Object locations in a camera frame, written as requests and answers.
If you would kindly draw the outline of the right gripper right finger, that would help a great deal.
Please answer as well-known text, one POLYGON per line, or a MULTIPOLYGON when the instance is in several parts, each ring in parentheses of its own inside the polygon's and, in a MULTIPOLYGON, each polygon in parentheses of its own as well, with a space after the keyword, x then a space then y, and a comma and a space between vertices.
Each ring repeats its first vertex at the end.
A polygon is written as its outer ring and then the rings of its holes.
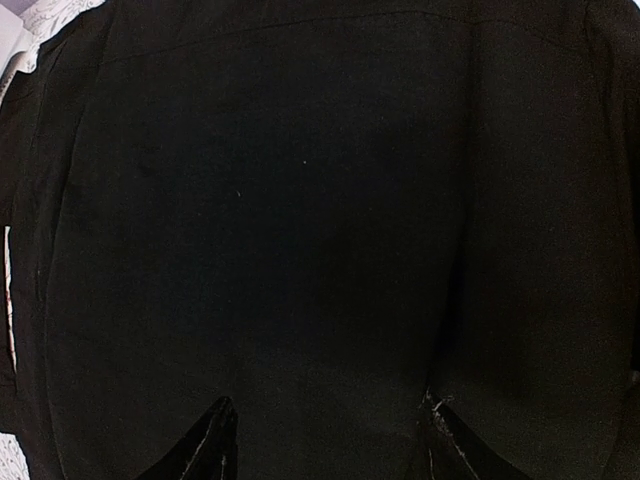
POLYGON ((497 479, 495 455, 430 389, 421 406, 420 441, 426 479, 497 479))

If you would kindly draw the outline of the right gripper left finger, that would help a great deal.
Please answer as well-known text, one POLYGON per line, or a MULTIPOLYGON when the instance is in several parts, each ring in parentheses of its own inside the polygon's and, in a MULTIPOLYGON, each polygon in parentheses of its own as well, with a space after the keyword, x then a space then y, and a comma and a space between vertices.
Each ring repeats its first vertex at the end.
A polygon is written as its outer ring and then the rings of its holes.
POLYGON ((238 414, 216 400, 177 444, 138 480, 236 480, 238 414))

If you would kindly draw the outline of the black long sleeve shirt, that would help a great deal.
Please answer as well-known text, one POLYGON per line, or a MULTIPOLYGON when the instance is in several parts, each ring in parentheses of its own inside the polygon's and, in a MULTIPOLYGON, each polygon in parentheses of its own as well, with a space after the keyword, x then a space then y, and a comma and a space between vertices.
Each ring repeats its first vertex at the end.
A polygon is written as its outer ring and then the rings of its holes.
POLYGON ((1 96, 33 479, 639 475, 633 1, 102 1, 1 96))

